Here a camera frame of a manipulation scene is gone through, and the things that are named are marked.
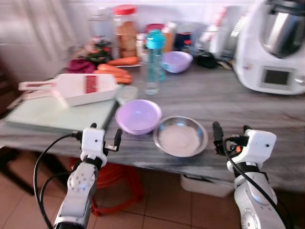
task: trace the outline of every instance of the glass jar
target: glass jar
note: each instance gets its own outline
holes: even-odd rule
[[[136,7],[120,5],[113,9],[114,30],[121,58],[137,56],[136,51]]]

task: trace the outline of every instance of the white kitchen appliance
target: white kitchen appliance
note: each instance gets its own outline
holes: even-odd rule
[[[257,0],[245,17],[233,67],[252,90],[304,93],[304,3]]]

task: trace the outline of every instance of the black cable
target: black cable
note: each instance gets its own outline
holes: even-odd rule
[[[56,139],[51,145],[49,145],[48,148],[46,148],[46,150],[43,151],[42,154],[40,154],[39,158],[36,161],[35,168],[34,168],[34,177],[33,177],[34,194],[35,194],[35,198],[36,198],[36,201],[38,203],[40,212],[42,214],[42,217],[43,217],[44,221],[46,222],[46,224],[47,224],[49,229],[53,229],[53,226],[52,226],[50,220],[48,219],[48,216],[47,216],[47,214],[45,212],[45,209],[44,209],[43,205],[40,202],[40,198],[39,198],[39,194],[38,194],[38,185],[37,185],[38,166],[39,166],[39,163],[40,163],[43,155],[45,155],[48,152],[48,150],[53,145],[55,145],[58,141],[60,141],[60,140],[62,140],[64,138],[67,138],[67,137],[72,137],[72,134],[61,136],[60,138]]]
[[[44,197],[44,192],[47,188],[47,185],[49,184],[49,182],[51,180],[53,180],[54,178],[56,177],[60,177],[60,176],[66,176],[66,175],[70,175],[71,172],[62,172],[62,173],[57,173],[57,174],[54,174],[52,175],[49,179],[47,179],[47,181],[44,183],[44,185],[42,186],[42,189],[41,189],[41,192],[40,192],[40,203],[42,205],[42,207],[44,208],[44,205],[43,205],[43,197]]]
[[[247,176],[246,173],[244,173],[238,166],[237,164],[235,164],[235,162],[231,159],[228,150],[227,150],[227,142],[230,141],[230,138],[226,138],[224,140],[224,154],[227,157],[227,159],[231,162],[232,166],[240,173],[240,175],[242,175],[250,184],[252,184],[267,200],[268,202],[271,204],[271,206],[274,208],[274,210],[277,212],[278,216],[281,218],[284,226],[286,229],[289,229],[285,218],[283,217],[282,213],[279,211],[279,209],[277,208],[276,204],[274,203],[274,201],[269,197],[269,195],[257,184],[255,183],[249,176]]]
[[[295,225],[294,225],[294,221],[292,219],[292,216],[287,208],[287,206],[278,198],[277,201],[283,206],[287,216],[288,216],[288,220],[289,220],[289,224],[290,224],[290,229],[295,229]]]

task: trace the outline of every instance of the stainless steel mixing bowl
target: stainless steel mixing bowl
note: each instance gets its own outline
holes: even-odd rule
[[[189,157],[206,148],[208,135],[197,121],[184,116],[170,116],[160,121],[153,133],[153,140],[170,155]]]

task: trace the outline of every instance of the clear water bottle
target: clear water bottle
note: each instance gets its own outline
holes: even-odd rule
[[[147,66],[146,66],[146,93],[156,94],[159,92],[159,80],[164,80],[162,67],[162,50],[165,37],[160,30],[152,30],[146,38]]]
[[[111,17],[107,8],[94,9],[88,19],[91,37],[102,37],[112,40]]]

